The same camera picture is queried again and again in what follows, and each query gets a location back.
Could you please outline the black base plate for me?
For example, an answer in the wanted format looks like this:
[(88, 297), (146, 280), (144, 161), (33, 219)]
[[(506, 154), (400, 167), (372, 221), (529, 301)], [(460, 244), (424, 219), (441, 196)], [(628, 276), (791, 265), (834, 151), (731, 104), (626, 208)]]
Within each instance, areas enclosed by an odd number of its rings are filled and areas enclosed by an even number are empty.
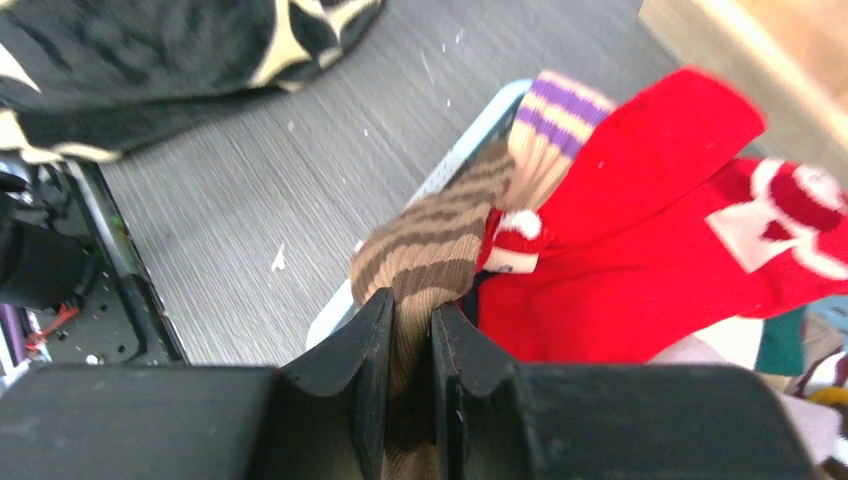
[(146, 364), (185, 362), (121, 211), (99, 168), (92, 164), (35, 168), (35, 184), (19, 195), (21, 220), (81, 241), (94, 261), (76, 313), (30, 310), (30, 357), (42, 363)]

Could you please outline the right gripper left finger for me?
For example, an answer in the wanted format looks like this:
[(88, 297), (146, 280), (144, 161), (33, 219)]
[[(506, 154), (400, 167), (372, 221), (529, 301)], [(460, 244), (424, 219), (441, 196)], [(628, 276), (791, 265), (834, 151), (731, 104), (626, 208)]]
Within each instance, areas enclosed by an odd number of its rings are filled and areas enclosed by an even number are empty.
[(281, 368), (51, 365), (1, 399), (5, 479), (376, 479), (394, 299)]

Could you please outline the brown beige striped sock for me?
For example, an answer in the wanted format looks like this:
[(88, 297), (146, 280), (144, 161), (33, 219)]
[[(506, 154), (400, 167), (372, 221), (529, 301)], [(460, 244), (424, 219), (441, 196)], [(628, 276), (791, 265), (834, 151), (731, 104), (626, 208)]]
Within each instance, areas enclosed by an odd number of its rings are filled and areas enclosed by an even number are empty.
[(505, 142), (482, 149), (453, 184), (372, 231), (351, 263), (354, 301), (381, 288), (395, 300), (389, 351), (384, 479), (437, 479), (431, 315), (471, 288), (495, 201), (514, 160)]

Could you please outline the black floral blanket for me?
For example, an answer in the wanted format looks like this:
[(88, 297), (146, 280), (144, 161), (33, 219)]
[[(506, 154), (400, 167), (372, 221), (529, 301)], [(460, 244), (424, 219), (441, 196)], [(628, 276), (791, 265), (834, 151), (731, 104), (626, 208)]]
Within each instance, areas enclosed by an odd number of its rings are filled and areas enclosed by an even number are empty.
[(293, 93), (331, 68), (378, 1), (5, 1), (1, 153), (112, 162)]

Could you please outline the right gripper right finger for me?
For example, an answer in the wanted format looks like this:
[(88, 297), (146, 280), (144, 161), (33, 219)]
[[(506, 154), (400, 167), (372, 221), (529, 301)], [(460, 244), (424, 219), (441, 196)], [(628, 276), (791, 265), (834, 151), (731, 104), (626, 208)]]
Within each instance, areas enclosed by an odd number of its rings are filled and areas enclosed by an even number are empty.
[(446, 479), (812, 479), (752, 373), (718, 365), (515, 361), (452, 305), (431, 339)]

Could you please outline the red white patterned sock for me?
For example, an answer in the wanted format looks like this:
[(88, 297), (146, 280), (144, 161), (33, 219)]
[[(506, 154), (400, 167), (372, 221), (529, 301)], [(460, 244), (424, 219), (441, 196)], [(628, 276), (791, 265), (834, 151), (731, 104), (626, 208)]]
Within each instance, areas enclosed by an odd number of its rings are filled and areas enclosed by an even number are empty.
[(474, 316), (521, 361), (642, 363), (730, 317), (847, 290), (847, 196), (741, 151), (761, 114), (680, 69), (616, 108), (537, 210), (496, 203)]

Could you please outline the purple striped beige sock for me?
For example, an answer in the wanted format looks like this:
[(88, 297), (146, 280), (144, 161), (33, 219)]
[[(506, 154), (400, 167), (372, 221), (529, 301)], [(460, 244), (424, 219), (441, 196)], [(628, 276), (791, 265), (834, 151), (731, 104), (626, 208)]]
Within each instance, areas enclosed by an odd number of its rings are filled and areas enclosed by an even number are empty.
[(562, 73), (544, 70), (523, 96), (507, 136), (515, 170), (498, 206), (539, 209), (616, 103)]

